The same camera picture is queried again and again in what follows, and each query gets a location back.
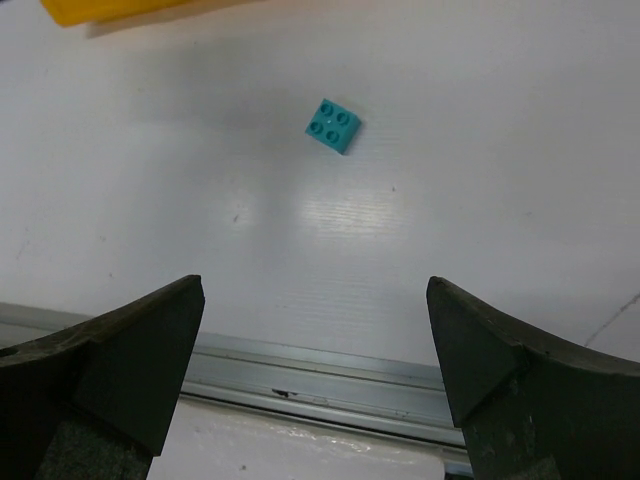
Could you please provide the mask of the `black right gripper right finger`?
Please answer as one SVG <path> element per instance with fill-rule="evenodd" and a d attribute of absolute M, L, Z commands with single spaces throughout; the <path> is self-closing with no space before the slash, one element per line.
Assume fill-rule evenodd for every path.
<path fill-rule="evenodd" d="M 444 278 L 429 280 L 426 303 L 475 478 L 638 478 L 638 363 L 552 335 Z"/>

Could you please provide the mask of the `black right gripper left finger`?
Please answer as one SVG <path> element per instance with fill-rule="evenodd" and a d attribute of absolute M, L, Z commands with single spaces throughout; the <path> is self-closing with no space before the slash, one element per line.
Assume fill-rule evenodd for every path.
<path fill-rule="evenodd" d="M 198 275 L 1 351 L 4 479 L 144 479 L 205 306 Z"/>

